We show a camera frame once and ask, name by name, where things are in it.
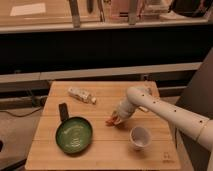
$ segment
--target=floor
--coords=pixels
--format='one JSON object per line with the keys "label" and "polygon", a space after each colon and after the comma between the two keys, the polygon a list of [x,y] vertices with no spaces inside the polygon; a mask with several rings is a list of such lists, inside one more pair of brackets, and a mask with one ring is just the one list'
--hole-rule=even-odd
{"label": "floor", "polygon": [[[163,98],[164,101],[173,104],[177,99],[178,97]],[[9,111],[23,115],[37,109],[31,107]],[[27,157],[41,113],[42,110],[39,110],[27,117],[17,118],[0,111],[0,139],[4,142],[4,147],[0,152],[0,170]],[[172,125],[170,127],[174,135],[174,127]],[[182,166],[180,171],[193,171],[179,134],[177,135],[177,151]]]}

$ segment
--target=wooden tabletop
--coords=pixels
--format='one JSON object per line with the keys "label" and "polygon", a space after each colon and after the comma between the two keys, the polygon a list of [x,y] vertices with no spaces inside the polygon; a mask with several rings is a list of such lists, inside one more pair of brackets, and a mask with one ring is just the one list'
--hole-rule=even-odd
{"label": "wooden tabletop", "polygon": [[[177,170],[178,156],[169,126],[152,112],[137,110],[125,123],[107,127],[105,120],[125,97],[130,86],[146,85],[159,97],[154,82],[53,82],[43,114],[27,158],[27,170]],[[97,104],[86,104],[68,95],[74,86],[87,90]],[[71,116],[82,116],[93,127],[89,148],[77,156],[64,154],[56,145],[55,132],[60,125],[58,105],[67,103]],[[136,125],[147,128],[152,142],[141,151],[132,149],[129,132]]]}

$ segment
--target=paper cup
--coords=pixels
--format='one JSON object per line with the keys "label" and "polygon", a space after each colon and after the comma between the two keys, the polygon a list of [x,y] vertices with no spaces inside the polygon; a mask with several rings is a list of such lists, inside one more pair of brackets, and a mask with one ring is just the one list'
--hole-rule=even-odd
{"label": "paper cup", "polygon": [[141,150],[150,144],[151,134],[147,129],[136,126],[130,132],[130,142],[133,149]]}

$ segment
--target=green bowl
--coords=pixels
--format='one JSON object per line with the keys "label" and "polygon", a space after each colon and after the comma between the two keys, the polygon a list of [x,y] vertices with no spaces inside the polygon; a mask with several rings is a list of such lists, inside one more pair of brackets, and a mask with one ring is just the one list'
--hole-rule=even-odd
{"label": "green bowl", "polygon": [[67,154],[78,153],[91,143],[92,132],[92,126],[86,119],[72,117],[58,127],[56,143]]}

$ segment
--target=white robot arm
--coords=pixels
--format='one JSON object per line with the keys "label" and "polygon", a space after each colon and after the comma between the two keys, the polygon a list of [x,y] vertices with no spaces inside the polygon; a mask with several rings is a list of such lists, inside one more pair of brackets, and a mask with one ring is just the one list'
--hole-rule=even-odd
{"label": "white robot arm", "polygon": [[[213,120],[164,102],[150,95],[147,87],[130,87],[126,99],[117,107],[116,115],[126,120],[136,108],[145,107],[163,119],[174,124],[179,130],[198,142],[209,151],[213,149]],[[211,153],[208,171],[213,171],[213,153]]]}

